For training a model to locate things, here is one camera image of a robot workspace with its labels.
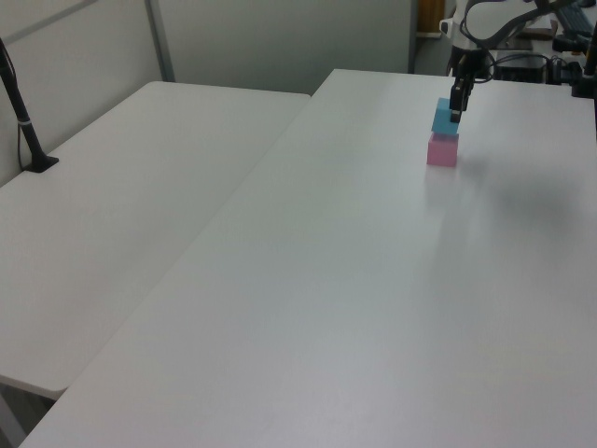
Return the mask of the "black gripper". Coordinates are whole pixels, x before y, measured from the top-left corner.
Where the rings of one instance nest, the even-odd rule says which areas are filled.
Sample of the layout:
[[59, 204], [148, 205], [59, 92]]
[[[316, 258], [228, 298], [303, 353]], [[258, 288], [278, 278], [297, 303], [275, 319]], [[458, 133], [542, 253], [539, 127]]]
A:
[[471, 95], [476, 82], [487, 79], [487, 61], [487, 54], [482, 49], [451, 48], [450, 73], [454, 78], [450, 96], [451, 122], [461, 121], [467, 109], [468, 95]]

